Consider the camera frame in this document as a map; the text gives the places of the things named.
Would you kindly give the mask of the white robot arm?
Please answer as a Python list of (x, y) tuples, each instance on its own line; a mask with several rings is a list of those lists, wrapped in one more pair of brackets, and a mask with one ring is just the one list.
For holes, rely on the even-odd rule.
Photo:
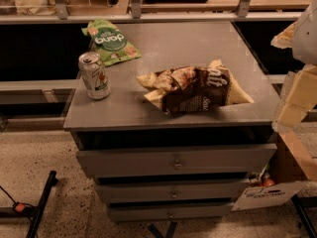
[(275, 132), (286, 133), (317, 104), (317, 0), (270, 44), (279, 49), (291, 48), (292, 56), (304, 63), (300, 72), (290, 72), (285, 78), (272, 122)]

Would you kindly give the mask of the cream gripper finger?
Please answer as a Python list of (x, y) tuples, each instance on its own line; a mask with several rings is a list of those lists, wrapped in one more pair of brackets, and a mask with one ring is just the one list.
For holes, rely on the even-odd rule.
[(290, 72), (283, 83), (272, 129), (286, 133), (297, 127), (317, 105), (317, 66), (306, 64), (299, 72)]
[(292, 47), (293, 35), (296, 23), (290, 24), (278, 35), (274, 36), (270, 44), (279, 49), (287, 49)]

